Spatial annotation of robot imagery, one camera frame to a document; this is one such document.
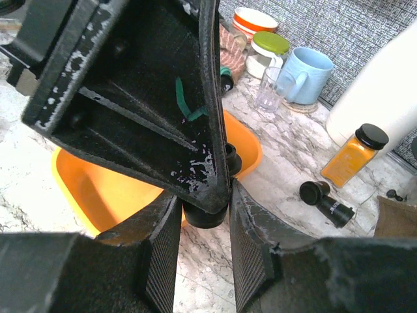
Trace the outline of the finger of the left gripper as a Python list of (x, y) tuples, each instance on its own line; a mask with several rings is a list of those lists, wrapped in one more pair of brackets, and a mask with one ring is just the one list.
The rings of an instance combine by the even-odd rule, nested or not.
[(229, 202), (238, 312), (415, 312), (414, 239), (296, 230), (238, 181)]
[(120, 224), (1, 236), (2, 312), (171, 312), (182, 202), (163, 192)]

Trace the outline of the brown cloth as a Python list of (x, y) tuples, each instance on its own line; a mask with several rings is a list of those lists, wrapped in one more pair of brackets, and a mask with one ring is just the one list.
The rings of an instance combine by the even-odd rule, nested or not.
[(379, 217), (374, 237), (416, 239), (416, 206), (377, 196)]

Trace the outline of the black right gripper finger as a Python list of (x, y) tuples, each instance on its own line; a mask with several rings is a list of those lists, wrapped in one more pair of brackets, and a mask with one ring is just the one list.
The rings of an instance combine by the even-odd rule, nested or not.
[(69, 153), (203, 207), (229, 199), (217, 1), (84, 1), (64, 74), (22, 121)]

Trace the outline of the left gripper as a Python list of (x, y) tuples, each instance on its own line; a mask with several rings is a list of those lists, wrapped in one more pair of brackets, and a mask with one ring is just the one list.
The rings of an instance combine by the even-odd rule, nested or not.
[(77, 80), (67, 74), (66, 63), (85, 29), (84, 1), (32, 1), (17, 37), (1, 46), (12, 63), (7, 82), (22, 95), (36, 93), (43, 80), (73, 89)]

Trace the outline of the orange storage basket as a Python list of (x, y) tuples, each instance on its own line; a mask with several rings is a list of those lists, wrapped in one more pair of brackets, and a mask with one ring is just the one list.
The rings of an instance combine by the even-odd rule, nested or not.
[[(255, 134), (228, 111), (224, 111), (227, 139), (242, 159), (238, 180), (260, 164), (263, 151)], [(84, 161), (57, 148), (51, 172), (82, 226), (92, 236), (106, 231), (144, 206), (162, 192), (161, 188)]]

